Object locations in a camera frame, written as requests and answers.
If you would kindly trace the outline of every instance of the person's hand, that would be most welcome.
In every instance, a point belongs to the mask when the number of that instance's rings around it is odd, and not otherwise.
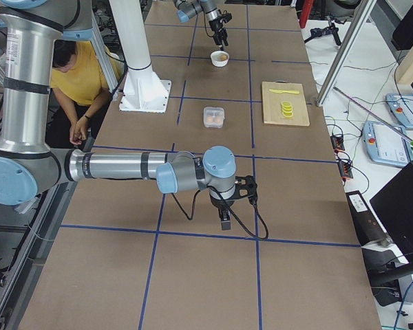
[[[82,141],[87,139],[87,130],[89,128],[89,119],[81,117],[75,125],[70,127],[69,140],[75,146],[81,144]]]

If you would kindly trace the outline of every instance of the black monitor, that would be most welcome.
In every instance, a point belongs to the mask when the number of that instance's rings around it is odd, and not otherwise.
[[[409,261],[407,265],[393,263],[393,269],[388,265],[384,270],[375,268],[375,272],[369,272],[371,286],[385,286],[404,277],[411,281],[410,275],[413,274],[413,162],[408,163],[393,177],[370,200],[370,204],[387,233]]]

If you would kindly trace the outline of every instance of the yellow knife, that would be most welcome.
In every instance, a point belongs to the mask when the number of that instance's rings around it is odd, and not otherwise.
[[[269,89],[273,93],[281,94],[281,93],[289,93],[289,94],[300,94],[300,91],[286,91],[284,89]]]

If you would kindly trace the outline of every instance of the blue and white electronic device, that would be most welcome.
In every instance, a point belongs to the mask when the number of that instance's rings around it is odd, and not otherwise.
[[[393,127],[405,134],[403,126]],[[413,160],[410,143],[380,122],[364,123],[363,140],[373,162],[404,167]]]
[[[385,100],[398,122],[407,129],[413,129],[413,94],[389,93]]]

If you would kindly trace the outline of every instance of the stacked yellow rings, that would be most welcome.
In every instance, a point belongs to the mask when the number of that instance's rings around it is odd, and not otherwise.
[[[282,102],[282,114],[286,118],[292,118],[294,116],[294,109],[292,107],[292,103],[288,101]]]

